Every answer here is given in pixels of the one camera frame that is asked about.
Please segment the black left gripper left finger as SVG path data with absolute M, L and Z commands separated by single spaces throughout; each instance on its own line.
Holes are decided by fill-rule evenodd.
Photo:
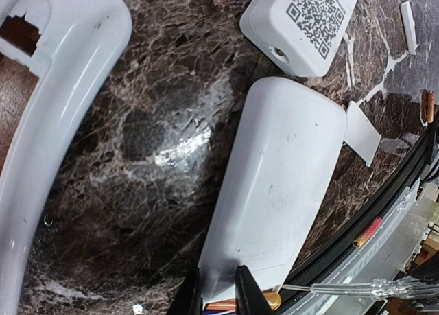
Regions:
M 190 270 L 169 307 L 169 315 L 200 315 L 200 270 Z

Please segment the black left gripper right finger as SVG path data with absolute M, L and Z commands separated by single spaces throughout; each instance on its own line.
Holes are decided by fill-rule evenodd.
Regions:
M 235 271 L 236 313 L 239 315 L 273 315 L 257 282 L 245 265 L 240 265 Z

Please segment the slim white remote with QR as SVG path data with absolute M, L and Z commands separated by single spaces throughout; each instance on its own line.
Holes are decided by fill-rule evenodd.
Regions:
M 240 18 L 243 35 L 281 71 L 325 76 L 357 0 L 252 0 Z

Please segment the white remote back side up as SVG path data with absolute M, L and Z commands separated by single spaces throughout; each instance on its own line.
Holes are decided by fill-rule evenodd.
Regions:
M 232 299 L 235 270 L 261 290 L 285 282 L 340 155 L 346 113 L 287 78 L 249 89 L 198 266 L 206 303 Z

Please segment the white remote with buttons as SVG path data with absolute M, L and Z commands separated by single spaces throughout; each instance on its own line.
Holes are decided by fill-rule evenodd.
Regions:
M 49 190 L 130 40 L 123 0 L 1 0 L 1 53 L 37 83 L 1 169 L 1 313 L 15 314 Z

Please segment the clear handled screwdriver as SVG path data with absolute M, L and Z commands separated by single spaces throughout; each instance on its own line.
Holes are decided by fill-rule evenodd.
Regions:
M 382 301 L 390 297 L 415 300 L 438 296 L 438 283 L 425 283 L 420 279 L 411 276 L 403 277 L 394 281 L 374 279 L 370 283 L 315 283 L 311 287 L 284 284 L 282 289 L 331 296 L 364 297 L 372 299 L 373 301 Z

